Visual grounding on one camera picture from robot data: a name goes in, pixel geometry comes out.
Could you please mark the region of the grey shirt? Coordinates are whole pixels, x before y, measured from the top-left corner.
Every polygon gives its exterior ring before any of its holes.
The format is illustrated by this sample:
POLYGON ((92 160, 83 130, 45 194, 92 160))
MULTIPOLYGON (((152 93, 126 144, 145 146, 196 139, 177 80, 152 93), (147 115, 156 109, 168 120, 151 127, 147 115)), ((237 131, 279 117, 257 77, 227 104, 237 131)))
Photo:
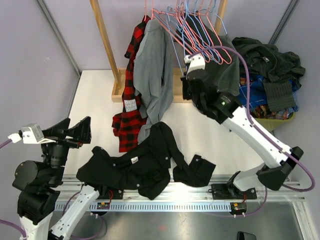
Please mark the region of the grey shirt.
POLYGON ((144 36, 134 60, 133 85, 141 95, 140 114, 146 118, 137 140, 142 143, 153 125, 160 122, 173 102, 173 57, 166 30, 156 19, 146 24, 144 36))

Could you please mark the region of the black button shirt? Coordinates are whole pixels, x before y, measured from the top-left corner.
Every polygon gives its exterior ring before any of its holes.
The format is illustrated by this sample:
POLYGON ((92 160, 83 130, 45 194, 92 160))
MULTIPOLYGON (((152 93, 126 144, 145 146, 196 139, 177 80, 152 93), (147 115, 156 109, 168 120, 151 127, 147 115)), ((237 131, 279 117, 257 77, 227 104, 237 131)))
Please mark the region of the black button shirt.
POLYGON ((170 180, 195 188, 206 187, 215 168, 215 164, 197 154, 187 163, 172 129, 158 122, 142 143, 122 156, 110 156, 95 146, 76 178, 93 187, 137 190, 141 196, 154 200, 170 180))

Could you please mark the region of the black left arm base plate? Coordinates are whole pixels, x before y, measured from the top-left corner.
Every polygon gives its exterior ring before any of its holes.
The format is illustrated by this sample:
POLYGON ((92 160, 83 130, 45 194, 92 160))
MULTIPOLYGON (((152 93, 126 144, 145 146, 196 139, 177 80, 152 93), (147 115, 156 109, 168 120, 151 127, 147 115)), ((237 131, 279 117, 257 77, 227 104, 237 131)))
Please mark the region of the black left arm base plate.
POLYGON ((110 198, 112 200, 122 200, 124 190, 123 189, 117 189, 113 187, 108 186, 100 186, 98 189, 99 197, 98 200, 109 200, 110 198))

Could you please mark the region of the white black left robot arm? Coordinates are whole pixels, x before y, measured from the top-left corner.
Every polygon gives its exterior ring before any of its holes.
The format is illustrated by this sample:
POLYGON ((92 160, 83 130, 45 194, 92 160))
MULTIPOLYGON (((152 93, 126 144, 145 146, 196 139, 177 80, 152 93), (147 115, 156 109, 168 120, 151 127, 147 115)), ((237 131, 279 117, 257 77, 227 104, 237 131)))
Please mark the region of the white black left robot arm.
POLYGON ((42 161, 26 160, 17 166, 12 183, 20 190, 17 213, 26 240, 69 240, 91 203, 108 194, 108 186, 102 182, 92 186, 85 183, 60 220, 49 226, 61 193, 55 188, 63 184, 69 150, 79 149, 92 139, 91 117, 86 116, 73 127, 69 127, 70 122, 67 117, 45 130, 32 123, 11 136, 14 142, 40 145, 42 151, 42 161))

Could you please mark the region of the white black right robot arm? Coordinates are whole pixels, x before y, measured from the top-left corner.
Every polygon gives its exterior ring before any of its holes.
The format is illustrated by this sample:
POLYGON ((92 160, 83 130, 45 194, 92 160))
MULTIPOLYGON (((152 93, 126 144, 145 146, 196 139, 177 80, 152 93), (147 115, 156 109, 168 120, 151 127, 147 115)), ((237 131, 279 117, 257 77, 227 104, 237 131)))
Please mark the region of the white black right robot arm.
POLYGON ((263 160, 263 164, 255 168, 237 171, 226 183, 228 195, 239 198, 245 191, 262 186, 278 191, 296 166, 290 157, 299 160, 303 150, 280 142, 257 121, 250 120, 237 97, 218 91, 209 83, 210 79, 203 69, 184 73, 181 77, 183 99, 192 100, 200 113, 237 134, 263 160))

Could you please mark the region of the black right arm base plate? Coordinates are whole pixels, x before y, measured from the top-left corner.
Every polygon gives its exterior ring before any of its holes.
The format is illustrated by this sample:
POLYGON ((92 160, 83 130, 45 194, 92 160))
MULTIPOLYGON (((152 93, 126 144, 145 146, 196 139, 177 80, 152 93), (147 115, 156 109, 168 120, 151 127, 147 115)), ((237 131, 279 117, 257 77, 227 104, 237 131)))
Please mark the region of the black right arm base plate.
POLYGON ((214 200, 256 200, 257 193, 255 188, 241 191, 233 186, 227 186, 226 183, 213 183, 211 190, 214 200))

